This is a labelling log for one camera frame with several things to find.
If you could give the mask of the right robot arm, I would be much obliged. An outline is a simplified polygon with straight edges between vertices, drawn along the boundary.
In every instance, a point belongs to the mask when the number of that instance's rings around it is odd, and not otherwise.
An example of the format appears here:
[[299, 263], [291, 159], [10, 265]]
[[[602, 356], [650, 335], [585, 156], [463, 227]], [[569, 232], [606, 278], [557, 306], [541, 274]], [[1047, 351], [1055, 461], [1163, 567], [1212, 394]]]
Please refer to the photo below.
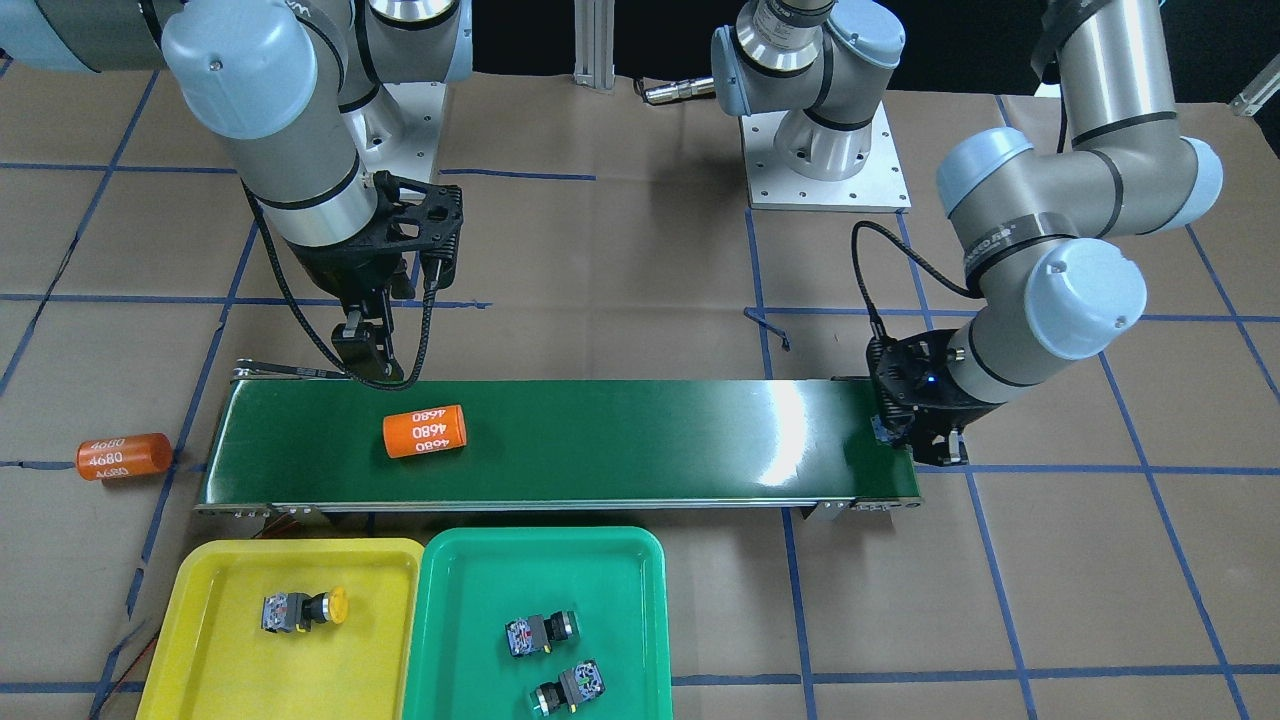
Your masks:
[[5, 1], [3, 49], [46, 70], [169, 70], [321, 355], [374, 389], [419, 379], [463, 223], [461, 190], [431, 181], [421, 94], [468, 77], [471, 3]]

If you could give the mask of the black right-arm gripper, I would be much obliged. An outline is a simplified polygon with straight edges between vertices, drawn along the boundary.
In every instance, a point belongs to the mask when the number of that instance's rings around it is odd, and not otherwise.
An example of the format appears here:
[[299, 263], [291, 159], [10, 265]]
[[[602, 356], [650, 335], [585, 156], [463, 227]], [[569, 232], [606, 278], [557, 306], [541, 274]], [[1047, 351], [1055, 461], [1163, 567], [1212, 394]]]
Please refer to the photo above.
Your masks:
[[390, 301], [416, 295], [404, 258], [415, 240], [399, 224], [375, 219], [339, 243], [291, 243], [311, 281], [343, 306], [344, 320], [333, 328], [330, 341], [351, 375], [379, 383], [404, 379], [392, 338]]

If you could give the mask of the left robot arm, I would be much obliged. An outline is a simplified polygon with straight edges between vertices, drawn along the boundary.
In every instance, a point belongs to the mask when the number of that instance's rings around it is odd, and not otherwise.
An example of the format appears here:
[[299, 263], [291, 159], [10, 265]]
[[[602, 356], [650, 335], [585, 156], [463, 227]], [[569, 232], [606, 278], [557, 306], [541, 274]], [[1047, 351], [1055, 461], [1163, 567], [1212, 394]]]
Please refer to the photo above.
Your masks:
[[[1146, 281], [1110, 237], [1184, 227], [1222, 190], [1219, 155], [1180, 131], [1156, 1], [1050, 1], [1042, 27], [1032, 65], [1062, 90], [1068, 149], [1039, 154], [998, 127], [936, 172], [964, 251], [951, 291], [983, 309], [959, 329], [895, 340], [869, 307], [878, 437], [918, 462], [965, 464], [968, 425], [1134, 325]], [[731, 117], [783, 114], [773, 147], [790, 170], [845, 181], [865, 164], [904, 46], [878, 3], [749, 1], [713, 35], [712, 82]]]

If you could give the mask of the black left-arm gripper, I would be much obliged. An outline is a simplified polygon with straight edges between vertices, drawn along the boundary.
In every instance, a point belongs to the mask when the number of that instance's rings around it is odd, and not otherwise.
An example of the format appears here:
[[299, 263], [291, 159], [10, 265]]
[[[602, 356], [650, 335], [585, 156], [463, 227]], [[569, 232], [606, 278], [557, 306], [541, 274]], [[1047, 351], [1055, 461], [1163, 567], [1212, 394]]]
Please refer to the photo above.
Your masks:
[[951, 377], [950, 340], [876, 334], [867, 346], [877, 414], [905, 429], [915, 462], [934, 468], [968, 465], [964, 429], [998, 407], [972, 397]]

